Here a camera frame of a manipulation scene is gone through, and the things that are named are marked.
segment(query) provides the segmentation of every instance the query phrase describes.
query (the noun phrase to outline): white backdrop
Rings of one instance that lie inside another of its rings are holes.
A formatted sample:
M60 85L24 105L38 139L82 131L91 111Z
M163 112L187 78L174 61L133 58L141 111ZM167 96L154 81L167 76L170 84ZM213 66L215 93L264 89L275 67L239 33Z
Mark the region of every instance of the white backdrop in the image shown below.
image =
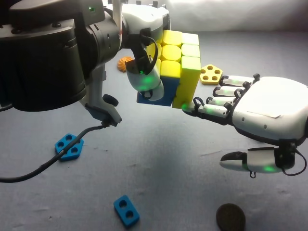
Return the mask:
M167 5L172 30L308 31L308 0L159 0L158 4Z

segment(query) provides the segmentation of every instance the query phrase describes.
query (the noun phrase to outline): gray surface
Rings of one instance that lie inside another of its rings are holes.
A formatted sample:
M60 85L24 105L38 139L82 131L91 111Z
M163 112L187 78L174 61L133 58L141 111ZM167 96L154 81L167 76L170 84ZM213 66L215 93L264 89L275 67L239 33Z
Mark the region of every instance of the gray surface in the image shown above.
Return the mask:
M288 77L308 84L308 34L208 33L200 36L202 64L228 75ZM216 231L215 214L235 203L247 231L308 230L308 171L297 177L234 172L224 153L266 146L180 110L136 103L116 63L107 66L105 93L115 96L123 121L85 138L80 158L56 163L39 176L0 184L1 231L123 231L113 201L126 194L140 213L137 231ZM213 86L198 84L206 99ZM98 122L79 103L42 113L0 113L0 176L28 173L54 155L66 133ZM306 154L308 142L299 150ZM296 158L295 169L303 163Z

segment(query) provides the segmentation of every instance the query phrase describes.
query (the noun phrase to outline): orange object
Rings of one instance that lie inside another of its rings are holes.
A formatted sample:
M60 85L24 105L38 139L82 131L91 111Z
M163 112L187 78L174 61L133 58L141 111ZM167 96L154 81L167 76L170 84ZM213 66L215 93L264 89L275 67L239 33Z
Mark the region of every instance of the orange object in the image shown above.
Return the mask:
M119 71L126 72L125 62L133 60L132 57L124 56L122 59L117 62L117 68Z

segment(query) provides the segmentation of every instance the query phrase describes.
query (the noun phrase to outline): blue block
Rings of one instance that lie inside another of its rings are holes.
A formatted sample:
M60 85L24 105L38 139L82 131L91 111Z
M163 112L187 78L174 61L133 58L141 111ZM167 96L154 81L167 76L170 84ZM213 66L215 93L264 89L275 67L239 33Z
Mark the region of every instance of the blue block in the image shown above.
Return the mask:
M66 134L62 137L54 146L56 148L57 154L62 151L76 136L72 134ZM83 139L80 139L80 142L75 144L71 149L68 150L66 154L64 154L60 160L67 161L67 160L74 160L80 156L81 150L83 146Z
M137 103L160 105L160 106L171 106L177 92L178 85L180 83L179 78L171 78L161 76L160 79L164 85L164 96L160 100L150 101L144 99L141 94L137 93Z
M139 220L139 213L126 195L117 199L114 207L126 228L133 226Z

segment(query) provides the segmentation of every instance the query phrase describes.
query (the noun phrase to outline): blue pentagon piece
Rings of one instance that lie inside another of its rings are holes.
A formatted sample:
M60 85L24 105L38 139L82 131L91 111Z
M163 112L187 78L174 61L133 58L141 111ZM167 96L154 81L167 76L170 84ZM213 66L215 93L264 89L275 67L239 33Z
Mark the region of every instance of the blue pentagon piece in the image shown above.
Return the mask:
M117 199L114 207L126 228L133 226L139 220L139 213L126 195Z
M54 146L56 148L57 154L62 151L76 136L73 134L67 133L64 137L62 137ZM66 154L64 154L60 160L68 161L77 159L80 156L81 150L83 146L83 139L80 139L80 142L75 144Z

